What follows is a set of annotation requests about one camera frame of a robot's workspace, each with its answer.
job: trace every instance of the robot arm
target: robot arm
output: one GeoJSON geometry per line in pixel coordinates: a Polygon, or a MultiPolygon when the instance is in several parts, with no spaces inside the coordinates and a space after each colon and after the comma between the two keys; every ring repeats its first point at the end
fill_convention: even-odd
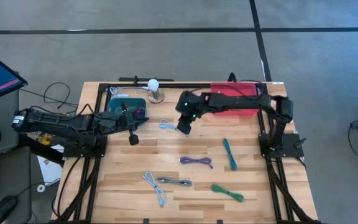
{"type": "Polygon", "coordinates": [[[272,147],[282,144],[285,126],[293,116],[293,102],[287,97],[270,96],[226,96],[222,93],[202,93],[195,95],[192,91],[184,91],[179,98],[176,110],[181,113],[178,129],[189,134],[190,124],[205,113],[217,113],[230,109],[262,109],[276,122],[269,136],[272,147]],[[271,101],[276,101],[276,109],[271,101]]]}
{"type": "Polygon", "coordinates": [[[103,112],[75,116],[44,113],[28,108],[15,112],[12,127],[15,131],[22,133],[41,131],[53,134],[88,147],[97,146],[98,139],[105,135],[129,131],[130,144],[138,144],[139,139],[133,131],[148,118],[145,117],[144,110],[128,112],[125,105],[122,108],[120,115],[103,112]]]}

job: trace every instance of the blue cable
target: blue cable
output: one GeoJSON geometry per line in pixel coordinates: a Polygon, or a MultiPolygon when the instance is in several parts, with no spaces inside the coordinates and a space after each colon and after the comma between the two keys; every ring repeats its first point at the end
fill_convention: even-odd
{"type": "Polygon", "coordinates": [[[224,138],[223,139],[223,145],[224,145],[224,148],[226,149],[227,151],[227,155],[229,156],[229,160],[230,160],[230,168],[232,170],[237,170],[237,164],[233,158],[233,155],[231,154],[231,150],[230,150],[230,146],[229,146],[229,141],[224,138]]]}
{"type": "Polygon", "coordinates": [[[162,119],[160,121],[160,128],[161,129],[171,129],[171,130],[176,130],[179,131],[179,129],[177,127],[175,127],[173,124],[171,124],[169,121],[167,121],[166,119],[162,119]]]}
{"type": "Polygon", "coordinates": [[[157,193],[157,197],[158,197],[158,204],[160,205],[160,207],[163,207],[164,204],[167,202],[168,197],[167,195],[164,193],[163,190],[161,190],[161,188],[159,186],[157,186],[157,184],[155,183],[155,179],[154,179],[154,175],[151,171],[146,171],[146,173],[144,175],[142,175],[143,179],[146,180],[149,184],[151,184],[156,193],[157,193]]]}

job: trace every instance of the white ball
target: white ball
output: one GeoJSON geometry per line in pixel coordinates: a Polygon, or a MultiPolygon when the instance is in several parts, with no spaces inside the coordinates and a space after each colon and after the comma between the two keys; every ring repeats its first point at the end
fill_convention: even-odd
{"type": "Polygon", "coordinates": [[[156,79],[150,79],[149,82],[147,83],[147,87],[149,88],[149,90],[151,91],[157,91],[158,90],[158,81],[156,79]]]}

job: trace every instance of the wooden table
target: wooden table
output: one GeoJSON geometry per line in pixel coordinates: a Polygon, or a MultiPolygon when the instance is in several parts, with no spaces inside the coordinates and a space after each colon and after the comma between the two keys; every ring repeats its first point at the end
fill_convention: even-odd
{"type": "MultiPolygon", "coordinates": [[[[86,103],[95,105],[98,85],[99,82],[84,84],[79,109],[86,103]]],[[[270,95],[286,95],[283,83],[267,83],[267,86],[270,95]]],[[[165,99],[160,104],[146,100],[150,120],[136,131],[140,144],[130,146],[128,132],[108,136],[106,155],[101,160],[92,222],[142,223],[144,218],[149,218],[151,223],[216,223],[216,220],[223,220],[224,223],[275,223],[265,159],[260,155],[257,140],[260,133],[257,116],[206,114],[192,123],[189,137],[179,131],[160,129],[158,124],[161,119],[177,124],[180,114],[175,111],[175,105],[183,90],[163,89],[165,99]],[[230,143],[237,162],[236,171],[230,169],[223,138],[230,143]],[[203,164],[181,165],[181,156],[210,157],[214,169],[203,164]],[[151,170],[156,177],[190,179],[193,186],[159,184],[168,195],[168,202],[160,208],[155,190],[142,178],[147,170],[151,170]],[[210,190],[211,184],[239,192],[246,200],[239,203],[227,195],[214,193],[210,190]]],[[[125,93],[136,97],[133,89],[126,89],[125,93]]],[[[137,94],[147,97],[143,91],[137,94]]],[[[287,125],[288,133],[294,130],[293,123],[287,125]]],[[[71,158],[65,162],[62,180],[74,161],[75,158],[71,158]]],[[[293,158],[284,158],[283,163],[290,193],[306,214],[317,219],[305,168],[293,158]]],[[[82,167],[83,159],[68,178],[62,211],[78,191],[82,167]]],[[[281,194],[279,196],[283,218],[286,219],[283,199],[281,194]]],[[[88,195],[85,195],[82,218],[85,217],[87,201],[88,195]]]]}

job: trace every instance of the red box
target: red box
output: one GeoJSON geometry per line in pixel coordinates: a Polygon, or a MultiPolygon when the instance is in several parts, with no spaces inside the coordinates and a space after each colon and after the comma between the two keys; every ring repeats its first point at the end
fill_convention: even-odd
{"type": "MultiPolygon", "coordinates": [[[[254,82],[226,82],[211,83],[211,92],[223,93],[226,96],[256,96],[257,90],[254,82]]],[[[258,109],[227,110],[225,112],[215,113],[217,116],[252,116],[258,113],[258,109]]]]}

